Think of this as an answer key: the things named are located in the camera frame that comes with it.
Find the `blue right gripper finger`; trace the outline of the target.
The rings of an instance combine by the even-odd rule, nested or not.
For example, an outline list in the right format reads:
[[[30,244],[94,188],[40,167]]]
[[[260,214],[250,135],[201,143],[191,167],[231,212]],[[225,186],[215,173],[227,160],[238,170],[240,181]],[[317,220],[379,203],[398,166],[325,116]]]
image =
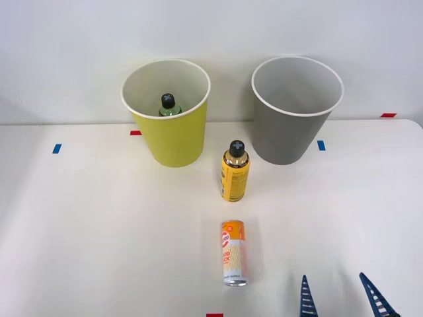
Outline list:
[[[401,315],[388,303],[377,287],[361,272],[359,274],[365,293],[375,317],[400,317]]]
[[[307,276],[303,275],[300,288],[299,317],[318,317],[318,312],[309,288]]]

